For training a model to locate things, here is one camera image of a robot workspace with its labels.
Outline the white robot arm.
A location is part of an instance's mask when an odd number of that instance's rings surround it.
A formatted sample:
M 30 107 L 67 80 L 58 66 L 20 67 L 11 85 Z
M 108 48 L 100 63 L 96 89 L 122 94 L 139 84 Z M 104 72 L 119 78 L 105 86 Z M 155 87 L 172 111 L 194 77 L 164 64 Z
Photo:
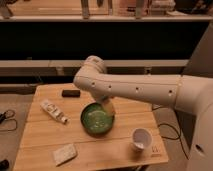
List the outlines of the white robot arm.
M 74 85 L 103 103 L 122 97 L 174 108 L 196 117 L 186 171 L 213 171 L 213 78 L 190 75 L 113 75 L 104 61 L 89 56 Z

